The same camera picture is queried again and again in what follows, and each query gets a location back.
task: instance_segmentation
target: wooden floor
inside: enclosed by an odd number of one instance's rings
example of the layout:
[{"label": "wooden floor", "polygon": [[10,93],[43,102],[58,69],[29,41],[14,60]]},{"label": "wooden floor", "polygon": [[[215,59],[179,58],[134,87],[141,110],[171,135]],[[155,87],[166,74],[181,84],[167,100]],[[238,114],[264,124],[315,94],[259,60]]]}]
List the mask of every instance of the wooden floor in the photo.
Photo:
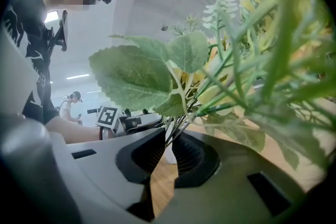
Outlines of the wooden floor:
[{"label": "wooden floor", "polygon": [[[336,112],[336,105],[334,103],[327,100],[322,100],[321,102],[324,107]],[[206,133],[201,126],[190,125],[188,129]],[[335,146],[334,136],[321,131],[314,133],[314,135],[319,139],[320,145],[324,148],[326,153],[332,151]],[[215,136],[232,141],[228,136],[218,130],[215,131]],[[305,191],[315,186],[324,177],[323,171],[320,168],[311,164],[301,155],[299,156],[299,166],[297,170],[293,170],[284,160],[277,143],[268,135],[266,136],[265,147],[261,155],[289,174]],[[151,192],[155,216],[160,214],[173,197],[174,180],[177,177],[177,165],[169,164],[163,155],[151,176]]]}]

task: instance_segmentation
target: person's arm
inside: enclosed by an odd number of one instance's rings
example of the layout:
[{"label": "person's arm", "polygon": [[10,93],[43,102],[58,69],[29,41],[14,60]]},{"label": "person's arm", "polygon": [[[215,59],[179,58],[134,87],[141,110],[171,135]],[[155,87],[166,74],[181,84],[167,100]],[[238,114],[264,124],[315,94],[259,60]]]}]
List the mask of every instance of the person's arm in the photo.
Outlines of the person's arm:
[{"label": "person's arm", "polygon": [[72,124],[59,116],[52,118],[45,126],[50,132],[60,133],[67,144],[100,140],[99,127]]},{"label": "person's arm", "polygon": [[71,117],[70,111],[68,109],[64,108],[63,113],[64,113],[65,120],[72,121],[72,122],[80,122],[79,119],[74,119],[74,118]]}]

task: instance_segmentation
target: white vase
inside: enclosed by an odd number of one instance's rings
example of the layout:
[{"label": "white vase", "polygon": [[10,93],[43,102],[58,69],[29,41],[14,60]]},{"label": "white vase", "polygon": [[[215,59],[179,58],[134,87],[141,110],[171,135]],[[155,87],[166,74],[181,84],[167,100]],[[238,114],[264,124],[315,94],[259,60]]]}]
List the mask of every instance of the white vase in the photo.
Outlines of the white vase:
[{"label": "white vase", "polygon": [[[166,132],[166,140],[168,139],[168,137],[169,137],[169,135],[171,134],[172,130],[173,130],[173,124],[171,123],[171,124],[169,125],[169,127],[168,127],[167,132]],[[174,155],[174,153],[173,153],[173,149],[172,149],[172,147],[173,147],[173,144],[170,144],[170,145],[165,149],[165,151],[164,151],[164,155],[165,155],[165,157],[166,157],[167,162],[169,162],[170,164],[176,164],[177,161],[176,161],[175,155]]]}]

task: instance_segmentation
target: person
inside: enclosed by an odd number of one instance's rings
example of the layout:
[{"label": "person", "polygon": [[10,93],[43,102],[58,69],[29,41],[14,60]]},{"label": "person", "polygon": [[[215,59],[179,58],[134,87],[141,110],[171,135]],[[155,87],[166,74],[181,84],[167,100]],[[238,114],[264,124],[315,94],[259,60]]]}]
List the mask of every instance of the person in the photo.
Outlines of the person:
[{"label": "person", "polygon": [[14,46],[33,66],[39,75],[23,115],[45,125],[48,131],[63,135],[66,143],[78,143],[101,139],[97,127],[83,127],[61,118],[50,99],[50,56],[45,37],[44,21],[54,10],[78,10],[95,4],[96,0],[10,0],[2,23],[13,40]]},{"label": "person", "polygon": [[81,124],[81,120],[74,119],[71,117],[71,104],[76,104],[77,102],[82,102],[81,95],[79,91],[74,91],[71,95],[67,96],[67,100],[64,100],[59,107],[59,116],[70,122],[77,122]]}]

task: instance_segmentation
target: rectangular hole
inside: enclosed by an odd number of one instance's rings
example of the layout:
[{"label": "rectangular hole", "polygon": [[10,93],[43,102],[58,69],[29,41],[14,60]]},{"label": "rectangular hole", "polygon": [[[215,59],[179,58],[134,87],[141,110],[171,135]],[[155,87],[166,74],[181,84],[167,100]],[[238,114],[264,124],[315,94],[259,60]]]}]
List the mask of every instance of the rectangular hole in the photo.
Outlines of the rectangular hole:
[{"label": "rectangular hole", "polygon": [[94,150],[85,150],[85,151],[79,151],[79,152],[74,152],[72,153],[72,156],[74,159],[80,159],[80,158],[84,158],[93,154],[96,154],[97,152],[95,152]]},{"label": "rectangular hole", "polygon": [[264,201],[273,217],[288,209],[291,204],[280,190],[263,173],[247,176],[255,190]]}]

